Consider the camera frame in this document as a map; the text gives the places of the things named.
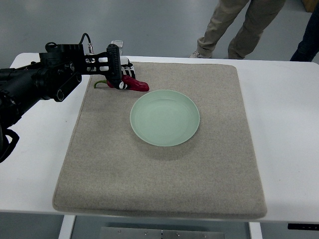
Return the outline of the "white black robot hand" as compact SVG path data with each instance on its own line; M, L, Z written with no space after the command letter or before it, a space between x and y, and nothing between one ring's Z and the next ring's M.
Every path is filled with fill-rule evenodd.
M139 86L136 81L135 70L133 64L126 56L121 56L122 81L118 89L138 91Z

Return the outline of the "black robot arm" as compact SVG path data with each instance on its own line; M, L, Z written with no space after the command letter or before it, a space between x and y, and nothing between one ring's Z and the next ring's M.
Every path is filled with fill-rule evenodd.
M83 75L103 75L118 88L122 81L120 50L109 44L107 50L84 53L82 43L49 42L39 62L0 71L0 160L12 153L19 136L10 129L38 101L62 102L81 83Z

